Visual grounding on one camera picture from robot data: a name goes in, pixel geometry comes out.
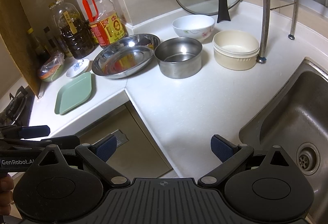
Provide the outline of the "person's left hand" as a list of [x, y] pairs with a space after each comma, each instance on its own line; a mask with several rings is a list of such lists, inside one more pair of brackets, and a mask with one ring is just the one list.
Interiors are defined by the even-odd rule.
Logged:
[[1, 177], [1, 193], [0, 193], [0, 210], [1, 216], [8, 216], [11, 213], [11, 203], [13, 202], [14, 182], [9, 174]]

